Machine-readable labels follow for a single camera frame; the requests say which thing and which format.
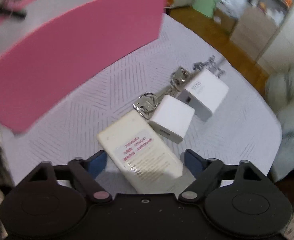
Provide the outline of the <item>pink storage box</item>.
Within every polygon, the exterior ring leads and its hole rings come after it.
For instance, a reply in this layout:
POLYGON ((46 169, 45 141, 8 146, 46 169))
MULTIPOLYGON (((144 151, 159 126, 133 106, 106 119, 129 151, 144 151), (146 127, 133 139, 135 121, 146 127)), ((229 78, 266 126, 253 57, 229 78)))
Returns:
POLYGON ((159 36, 165 0, 22 0, 0 20, 0 123, 26 131, 76 87, 159 36))

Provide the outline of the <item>cream remote control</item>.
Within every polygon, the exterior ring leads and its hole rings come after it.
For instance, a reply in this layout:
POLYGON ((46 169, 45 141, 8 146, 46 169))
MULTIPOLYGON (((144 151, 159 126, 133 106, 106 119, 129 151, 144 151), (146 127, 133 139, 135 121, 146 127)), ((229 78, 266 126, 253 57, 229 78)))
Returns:
POLYGON ((98 142, 137 193, 174 193, 183 164, 137 111, 97 135, 98 142))

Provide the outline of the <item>small white charger cube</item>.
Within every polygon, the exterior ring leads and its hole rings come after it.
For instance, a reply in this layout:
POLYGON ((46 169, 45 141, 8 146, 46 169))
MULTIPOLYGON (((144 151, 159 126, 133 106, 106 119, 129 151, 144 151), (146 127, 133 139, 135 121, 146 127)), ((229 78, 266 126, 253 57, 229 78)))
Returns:
POLYGON ((184 140, 195 109, 173 96, 165 95, 149 119, 156 133, 179 144, 184 140))

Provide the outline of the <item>white 90W charger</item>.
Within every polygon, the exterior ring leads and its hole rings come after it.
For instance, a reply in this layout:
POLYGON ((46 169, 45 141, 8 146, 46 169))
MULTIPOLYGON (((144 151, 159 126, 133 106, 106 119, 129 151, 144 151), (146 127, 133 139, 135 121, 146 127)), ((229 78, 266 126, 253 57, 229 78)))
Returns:
POLYGON ((178 100, 195 110, 195 115, 206 122, 227 96, 229 87, 212 72, 203 69, 182 89, 178 100))

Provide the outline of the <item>silver key bunch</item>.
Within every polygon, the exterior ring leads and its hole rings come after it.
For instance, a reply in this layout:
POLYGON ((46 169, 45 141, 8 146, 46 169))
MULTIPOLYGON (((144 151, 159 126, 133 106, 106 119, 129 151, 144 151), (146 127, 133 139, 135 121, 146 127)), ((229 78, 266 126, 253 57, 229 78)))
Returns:
POLYGON ((149 120, 160 105, 164 96, 170 95, 176 97, 190 80, 190 77, 191 73, 189 71, 183 67, 179 67, 176 72, 171 74, 168 86, 155 93, 148 92, 142 94, 133 103, 133 108, 140 114, 140 116, 149 120))

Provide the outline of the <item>white patterned tablecloth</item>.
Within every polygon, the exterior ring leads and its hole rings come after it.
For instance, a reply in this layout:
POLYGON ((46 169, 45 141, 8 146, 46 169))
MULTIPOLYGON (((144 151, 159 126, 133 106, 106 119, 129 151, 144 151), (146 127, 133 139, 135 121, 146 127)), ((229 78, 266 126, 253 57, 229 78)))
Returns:
POLYGON ((164 16, 154 42, 111 64, 74 90, 27 132, 3 128, 2 145, 14 184, 42 161, 64 165, 87 159, 101 149, 97 134, 132 110, 146 92, 164 88, 178 67, 214 56, 225 71, 229 92, 214 115, 194 118, 180 144, 167 141, 176 155, 191 149, 204 158, 236 165, 251 161, 263 174, 270 171, 279 149, 281 125, 259 92, 222 55, 196 33, 164 16))

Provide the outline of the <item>grey puffer jacket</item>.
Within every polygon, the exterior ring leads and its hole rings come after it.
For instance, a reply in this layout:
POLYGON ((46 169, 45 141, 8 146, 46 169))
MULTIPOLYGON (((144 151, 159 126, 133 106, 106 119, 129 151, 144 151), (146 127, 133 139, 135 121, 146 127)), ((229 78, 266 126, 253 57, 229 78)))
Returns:
POLYGON ((273 179, 279 181, 294 170, 294 66, 268 78, 265 99, 282 128, 280 148, 271 169, 273 179))

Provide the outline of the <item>cardboard box on floor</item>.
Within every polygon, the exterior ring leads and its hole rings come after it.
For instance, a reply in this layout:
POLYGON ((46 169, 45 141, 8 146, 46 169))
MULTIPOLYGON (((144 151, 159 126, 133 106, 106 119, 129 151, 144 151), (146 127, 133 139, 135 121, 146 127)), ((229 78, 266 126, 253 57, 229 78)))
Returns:
POLYGON ((235 28, 238 19, 231 17, 220 9, 216 8, 213 12, 214 22, 223 29, 226 33, 230 34, 235 28))

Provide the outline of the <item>wooden shelf cabinet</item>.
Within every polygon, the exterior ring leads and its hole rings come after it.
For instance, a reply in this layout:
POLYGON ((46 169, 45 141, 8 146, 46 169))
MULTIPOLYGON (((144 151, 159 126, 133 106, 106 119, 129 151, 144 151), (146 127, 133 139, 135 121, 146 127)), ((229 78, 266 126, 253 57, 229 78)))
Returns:
POLYGON ((286 19, 294 0, 247 0, 231 42, 258 61, 286 19))

